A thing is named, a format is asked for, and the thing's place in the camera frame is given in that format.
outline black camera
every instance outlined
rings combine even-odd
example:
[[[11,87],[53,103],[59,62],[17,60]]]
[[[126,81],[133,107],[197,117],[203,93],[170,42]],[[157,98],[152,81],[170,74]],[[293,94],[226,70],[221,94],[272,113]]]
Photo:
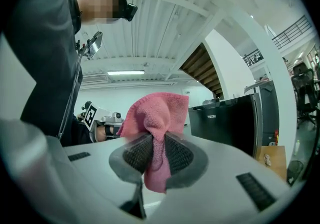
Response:
[[[129,3],[124,10],[123,18],[128,22],[132,21],[137,9],[138,7],[136,5]]]

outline wooden staircase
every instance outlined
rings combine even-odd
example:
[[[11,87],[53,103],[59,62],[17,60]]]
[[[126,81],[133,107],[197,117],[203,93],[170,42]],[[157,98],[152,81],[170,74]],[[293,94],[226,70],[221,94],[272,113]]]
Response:
[[[191,56],[189,56],[180,70],[183,70],[186,74],[199,81],[199,83],[212,91],[216,97],[223,97],[216,69],[203,44],[197,47]]]

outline fluorescent light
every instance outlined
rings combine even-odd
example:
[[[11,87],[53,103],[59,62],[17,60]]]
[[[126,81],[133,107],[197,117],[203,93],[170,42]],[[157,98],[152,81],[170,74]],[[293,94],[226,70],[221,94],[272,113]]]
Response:
[[[120,70],[120,71],[108,71],[108,75],[141,75],[144,74],[144,70]]]

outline railing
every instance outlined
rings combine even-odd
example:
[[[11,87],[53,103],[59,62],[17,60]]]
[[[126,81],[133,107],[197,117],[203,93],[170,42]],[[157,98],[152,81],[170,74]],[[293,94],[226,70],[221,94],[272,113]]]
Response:
[[[247,64],[247,66],[251,66],[260,60],[262,60],[264,57],[261,55],[260,50],[257,48],[255,51],[251,52],[249,55],[245,55],[243,60]]]
[[[311,28],[311,24],[306,18],[306,16],[302,16],[298,21],[296,21],[293,25],[285,29],[282,33],[277,35],[272,39],[277,49],[281,49],[302,34],[304,34],[308,29]],[[255,51],[251,52],[248,55],[244,56],[244,61],[248,66],[251,66],[260,60],[262,60],[264,57],[261,55],[259,49],[256,49]]]

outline black vent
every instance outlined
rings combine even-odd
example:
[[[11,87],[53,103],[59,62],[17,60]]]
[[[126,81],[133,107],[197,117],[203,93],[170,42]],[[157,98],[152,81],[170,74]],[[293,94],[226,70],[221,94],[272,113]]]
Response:
[[[251,173],[241,174],[236,178],[260,211],[276,201]]]
[[[85,157],[88,157],[88,156],[90,156],[90,153],[81,152],[81,153],[77,153],[77,154],[74,154],[74,155],[70,155],[70,156],[68,156],[68,158],[72,162],[74,160],[78,160],[78,159],[85,158]]]
[[[103,81],[107,81],[106,75],[84,76],[82,79],[82,83],[94,83]]]

